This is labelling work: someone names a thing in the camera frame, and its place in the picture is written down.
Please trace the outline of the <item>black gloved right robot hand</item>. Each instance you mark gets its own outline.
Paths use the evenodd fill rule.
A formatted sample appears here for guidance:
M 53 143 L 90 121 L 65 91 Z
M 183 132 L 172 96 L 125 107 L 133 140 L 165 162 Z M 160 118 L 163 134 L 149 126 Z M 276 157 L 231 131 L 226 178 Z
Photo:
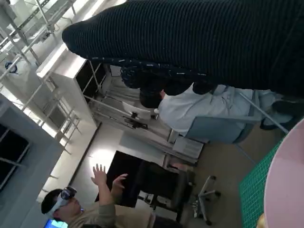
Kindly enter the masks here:
M 129 0 L 68 26 L 74 54 L 144 95 L 218 85 L 304 96 L 301 0 Z

